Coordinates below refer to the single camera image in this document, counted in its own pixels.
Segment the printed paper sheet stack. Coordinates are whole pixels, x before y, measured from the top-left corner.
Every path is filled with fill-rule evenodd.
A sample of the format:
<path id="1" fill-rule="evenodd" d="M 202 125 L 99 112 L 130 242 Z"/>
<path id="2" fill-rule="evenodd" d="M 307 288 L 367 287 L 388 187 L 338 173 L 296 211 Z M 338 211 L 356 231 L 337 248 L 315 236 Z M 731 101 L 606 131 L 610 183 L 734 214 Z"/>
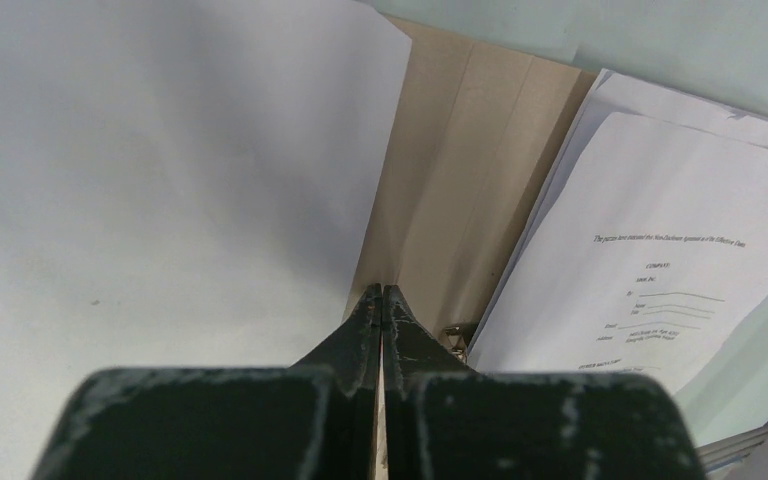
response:
<path id="1" fill-rule="evenodd" d="M 768 296 L 768 119 L 602 71 L 469 350 L 676 392 Z"/>

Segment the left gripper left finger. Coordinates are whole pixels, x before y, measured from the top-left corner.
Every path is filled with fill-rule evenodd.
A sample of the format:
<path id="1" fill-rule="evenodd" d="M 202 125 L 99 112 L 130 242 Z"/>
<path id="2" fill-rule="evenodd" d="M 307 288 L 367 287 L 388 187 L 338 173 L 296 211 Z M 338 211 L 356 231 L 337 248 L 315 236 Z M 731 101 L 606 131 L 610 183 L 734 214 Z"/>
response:
<path id="1" fill-rule="evenodd" d="M 68 399 L 37 479 L 369 479 L 382 288 L 285 368 L 111 368 Z"/>

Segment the metal folder clip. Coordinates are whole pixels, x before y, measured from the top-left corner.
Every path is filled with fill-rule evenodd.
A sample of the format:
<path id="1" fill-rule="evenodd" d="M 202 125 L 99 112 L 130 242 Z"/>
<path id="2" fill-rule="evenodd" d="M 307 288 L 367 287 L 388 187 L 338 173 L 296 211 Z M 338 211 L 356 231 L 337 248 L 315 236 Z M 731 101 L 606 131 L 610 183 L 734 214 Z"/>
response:
<path id="1" fill-rule="evenodd" d="M 477 323 L 459 323 L 445 327 L 439 336 L 443 346 L 462 363 L 467 362 L 470 343 L 476 333 Z"/>

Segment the brown cardboard folder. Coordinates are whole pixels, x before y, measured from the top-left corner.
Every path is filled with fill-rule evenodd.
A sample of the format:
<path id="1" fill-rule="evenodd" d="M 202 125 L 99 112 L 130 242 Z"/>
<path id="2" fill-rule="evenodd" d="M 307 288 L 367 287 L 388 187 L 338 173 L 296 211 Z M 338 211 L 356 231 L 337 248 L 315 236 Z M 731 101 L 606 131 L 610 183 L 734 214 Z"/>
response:
<path id="1" fill-rule="evenodd" d="M 480 323 L 595 74 L 393 24 L 411 52 L 349 298 L 396 285 L 440 341 Z"/>

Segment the white paper sheet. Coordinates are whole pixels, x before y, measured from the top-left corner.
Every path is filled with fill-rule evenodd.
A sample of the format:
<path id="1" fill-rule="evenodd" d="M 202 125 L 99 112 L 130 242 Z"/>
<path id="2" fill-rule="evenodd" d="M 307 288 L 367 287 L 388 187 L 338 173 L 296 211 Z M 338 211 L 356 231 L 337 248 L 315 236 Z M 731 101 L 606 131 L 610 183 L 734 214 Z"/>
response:
<path id="1" fill-rule="evenodd" d="M 0 479 L 97 370 L 341 323 L 410 51 L 357 1 L 0 1 Z"/>

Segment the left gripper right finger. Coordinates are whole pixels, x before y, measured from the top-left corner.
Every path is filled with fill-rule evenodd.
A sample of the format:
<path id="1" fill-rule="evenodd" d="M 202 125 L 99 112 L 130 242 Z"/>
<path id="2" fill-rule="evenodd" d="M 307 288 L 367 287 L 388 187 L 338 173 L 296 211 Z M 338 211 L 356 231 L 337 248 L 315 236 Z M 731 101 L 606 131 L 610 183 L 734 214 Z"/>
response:
<path id="1" fill-rule="evenodd" d="M 382 306 L 393 479 L 701 479 L 681 414 L 628 373 L 481 374 L 415 318 L 400 289 Z"/>

